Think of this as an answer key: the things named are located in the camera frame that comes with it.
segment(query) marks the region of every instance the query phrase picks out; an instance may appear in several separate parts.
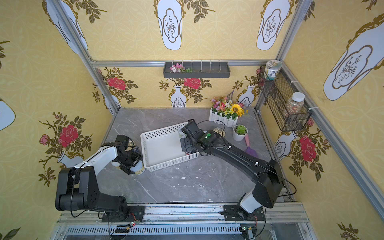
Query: wall shelf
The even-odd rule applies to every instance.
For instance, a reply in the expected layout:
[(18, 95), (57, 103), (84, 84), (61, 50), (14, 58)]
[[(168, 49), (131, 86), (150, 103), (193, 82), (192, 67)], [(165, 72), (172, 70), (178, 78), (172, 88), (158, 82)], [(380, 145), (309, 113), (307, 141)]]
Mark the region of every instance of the wall shelf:
[[(176, 63), (190, 68), (193, 72), (173, 73), (170, 67)], [(228, 62), (221, 61), (165, 62), (163, 69), (164, 78), (229, 78), (230, 73)]]
[(280, 130), (282, 132), (302, 130), (312, 114), (307, 103), (304, 102), (299, 113), (289, 114), (285, 108), (287, 100), (293, 93), (299, 91), (290, 83), (287, 75), (282, 69), (273, 81), (263, 77), (264, 70), (265, 66), (261, 66), (258, 81), (259, 86), (262, 89), (262, 93), (265, 96), (266, 102), (268, 103)]

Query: purple scoop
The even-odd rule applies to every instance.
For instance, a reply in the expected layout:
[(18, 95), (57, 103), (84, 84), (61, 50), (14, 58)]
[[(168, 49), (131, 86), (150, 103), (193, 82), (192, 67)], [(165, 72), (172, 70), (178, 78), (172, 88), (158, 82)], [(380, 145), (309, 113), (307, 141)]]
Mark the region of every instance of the purple scoop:
[(245, 152), (248, 153), (248, 154), (251, 155), (251, 156), (254, 156), (254, 157), (259, 158), (259, 157), (257, 156), (256, 151), (253, 150), (253, 149), (250, 147), (248, 134), (245, 135), (244, 138), (245, 138), (245, 143), (247, 144), (247, 149), (245, 150)]

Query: white picket fence planter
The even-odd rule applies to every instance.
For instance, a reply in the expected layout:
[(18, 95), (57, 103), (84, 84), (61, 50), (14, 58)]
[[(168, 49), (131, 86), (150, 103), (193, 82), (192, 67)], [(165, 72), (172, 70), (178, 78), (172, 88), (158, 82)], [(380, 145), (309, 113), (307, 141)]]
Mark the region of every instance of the white picket fence planter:
[(216, 123), (219, 123), (219, 124), (223, 124), (222, 122), (224, 122), (224, 124), (227, 126), (227, 127), (234, 127), (237, 123), (237, 119), (238, 117), (233, 120), (232, 119), (232, 116), (228, 118), (224, 117), (224, 114), (221, 113), (223, 116), (219, 115), (217, 112), (212, 112), (212, 109), (209, 110), (209, 119), (213, 119), (212, 122), (216, 122)]

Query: marble tabletop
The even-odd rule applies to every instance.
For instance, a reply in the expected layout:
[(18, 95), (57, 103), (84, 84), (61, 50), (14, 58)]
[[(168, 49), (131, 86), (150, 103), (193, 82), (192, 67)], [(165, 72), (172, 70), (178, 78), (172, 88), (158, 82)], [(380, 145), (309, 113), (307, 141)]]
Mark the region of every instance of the marble tabletop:
[[(186, 122), (207, 120), (209, 109), (120, 109), (107, 142), (115, 141), (117, 135), (125, 134), (140, 146), (140, 134), (151, 130)], [(262, 138), (253, 109), (242, 116), (238, 124), (248, 128), (251, 148), (258, 157), (269, 161), (270, 155)], [(223, 127), (210, 121), (202, 122), (203, 130)], [(233, 139), (233, 129), (226, 127), (225, 138), (246, 149), (245, 141)], [(255, 184), (240, 170), (214, 156), (206, 156), (176, 164), (153, 172), (146, 170), (141, 175), (127, 175), (110, 163), (98, 174), (101, 192), (122, 195), (128, 202), (237, 202), (252, 190)]]

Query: pink handle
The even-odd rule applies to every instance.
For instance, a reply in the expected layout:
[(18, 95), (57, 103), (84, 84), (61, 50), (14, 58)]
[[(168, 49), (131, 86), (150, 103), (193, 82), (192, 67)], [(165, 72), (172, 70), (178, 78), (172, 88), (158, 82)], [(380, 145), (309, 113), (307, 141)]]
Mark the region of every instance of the pink handle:
[(245, 135), (245, 143), (247, 144), (247, 147), (250, 147), (251, 145), (249, 144), (249, 137), (248, 137), (248, 134)]

